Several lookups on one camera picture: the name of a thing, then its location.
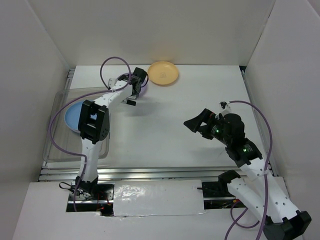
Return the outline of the purple plate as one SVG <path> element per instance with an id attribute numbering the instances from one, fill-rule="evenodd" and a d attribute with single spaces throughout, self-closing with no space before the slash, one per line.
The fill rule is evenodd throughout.
<path id="1" fill-rule="evenodd" d="M 127 79 L 128 77 L 129 77 L 129 73 L 127 72 L 127 73 L 120 75 L 117 78 L 117 80 L 124 80 L 124 79 Z M 146 93 L 146 91 L 148 89 L 148 86 L 147 86 L 148 81 L 149 81 L 149 75 L 147 74 L 143 84 L 141 85 L 141 91 L 139 93 L 139 97 L 142 97 Z"/>

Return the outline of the orange plate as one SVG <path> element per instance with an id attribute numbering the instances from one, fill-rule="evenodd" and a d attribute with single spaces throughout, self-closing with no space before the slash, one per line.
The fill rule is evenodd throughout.
<path id="1" fill-rule="evenodd" d="M 179 77 L 178 68 L 167 61 L 154 62 L 149 66 L 147 73 L 150 81 L 159 86 L 171 85 Z"/>

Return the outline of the blue plate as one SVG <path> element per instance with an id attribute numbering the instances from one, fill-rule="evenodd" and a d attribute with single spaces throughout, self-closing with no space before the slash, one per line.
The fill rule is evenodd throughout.
<path id="1" fill-rule="evenodd" d="M 64 114 L 64 122 L 66 126 L 73 132 L 79 134 L 78 129 L 79 119 L 81 114 L 83 101 L 76 102 L 72 104 Z"/>

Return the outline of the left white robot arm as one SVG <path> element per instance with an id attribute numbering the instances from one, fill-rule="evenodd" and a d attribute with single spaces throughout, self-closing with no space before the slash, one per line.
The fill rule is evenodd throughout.
<path id="1" fill-rule="evenodd" d="M 145 70 L 136 67 L 131 77 L 122 75 L 118 80 L 110 80 L 106 93 L 81 105 L 78 130 L 82 152 L 75 186 L 76 192 L 88 200 L 99 193 L 98 160 L 103 141 L 110 137 L 110 113 L 120 103 L 139 97 L 147 76 Z"/>

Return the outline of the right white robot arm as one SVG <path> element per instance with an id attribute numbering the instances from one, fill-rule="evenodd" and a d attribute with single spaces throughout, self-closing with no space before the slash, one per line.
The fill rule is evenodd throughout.
<path id="1" fill-rule="evenodd" d="M 218 191 L 239 199 L 262 224 L 268 240 L 294 240 L 306 231 L 312 221 L 307 211 L 301 211 L 278 185 L 272 173 L 265 169 L 266 161 L 257 146 L 246 137 L 245 125 L 235 113 L 215 114 L 205 108 L 198 116 L 186 120 L 184 126 L 205 139 L 216 139 L 225 145 L 227 155 L 254 185 L 251 189 L 234 170 L 218 176 Z"/>

